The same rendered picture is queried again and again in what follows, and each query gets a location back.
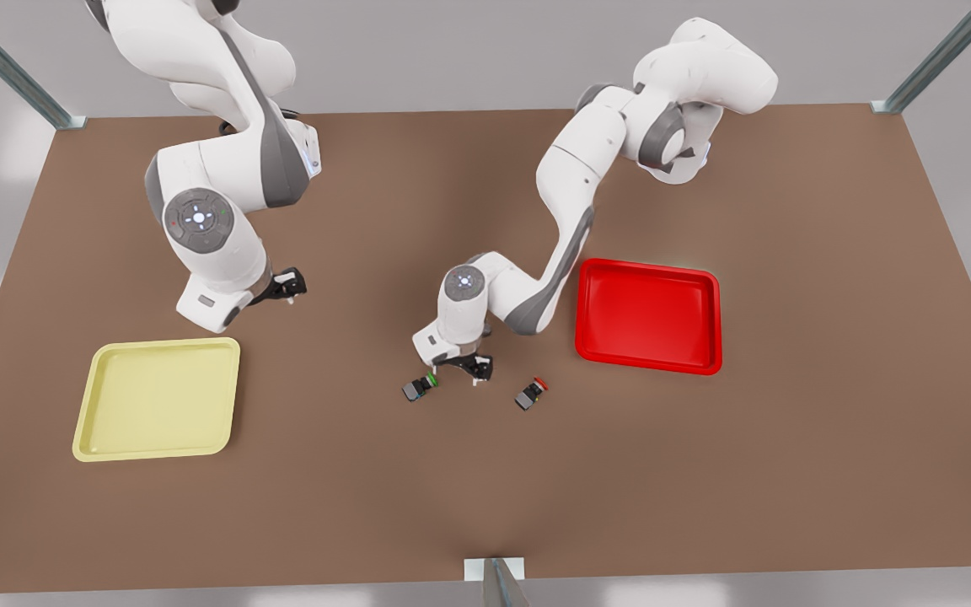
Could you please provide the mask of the yellow tray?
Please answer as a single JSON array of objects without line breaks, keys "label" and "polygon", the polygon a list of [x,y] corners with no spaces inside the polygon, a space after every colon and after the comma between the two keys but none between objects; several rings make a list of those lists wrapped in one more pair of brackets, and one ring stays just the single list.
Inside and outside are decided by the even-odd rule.
[{"label": "yellow tray", "polygon": [[228,337],[109,343],[86,380],[81,462],[211,456],[230,442],[240,345]]}]

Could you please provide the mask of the red tray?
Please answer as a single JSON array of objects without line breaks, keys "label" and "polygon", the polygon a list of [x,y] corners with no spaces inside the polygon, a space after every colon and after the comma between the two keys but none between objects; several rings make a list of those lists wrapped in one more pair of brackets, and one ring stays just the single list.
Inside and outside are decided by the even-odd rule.
[{"label": "red tray", "polygon": [[574,346],[591,362],[714,375],[723,364],[720,285],[695,269],[586,259]]}]

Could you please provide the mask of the red-capped black switch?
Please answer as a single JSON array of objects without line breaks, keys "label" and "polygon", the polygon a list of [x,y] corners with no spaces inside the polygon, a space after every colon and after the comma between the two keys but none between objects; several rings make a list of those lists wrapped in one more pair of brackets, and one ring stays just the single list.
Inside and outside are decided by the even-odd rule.
[{"label": "red-capped black switch", "polygon": [[517,392],[515,396],[517,407],[523,411],[529,410],[549,388],[542,378],[535,377],[527,387]]}]

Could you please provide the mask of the silver frame post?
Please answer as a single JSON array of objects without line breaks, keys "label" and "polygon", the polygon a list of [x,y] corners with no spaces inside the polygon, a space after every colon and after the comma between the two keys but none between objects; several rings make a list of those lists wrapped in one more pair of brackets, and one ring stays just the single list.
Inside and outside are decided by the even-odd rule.
[{"label": "silver frame post", "polygon": [[464,580],[481,583],[481,607],[529,607],[523,557],[467,558]]},{"label": "silver frame post", "polygon": [[886,99],[873,100],[868,107],[875,115],[901,115],[970,45],[971,10]]},{"label": "silver frame post", "polygon": [[0,80],[58,131],[81,130],[86,118],[71,115],[0,46]]}]

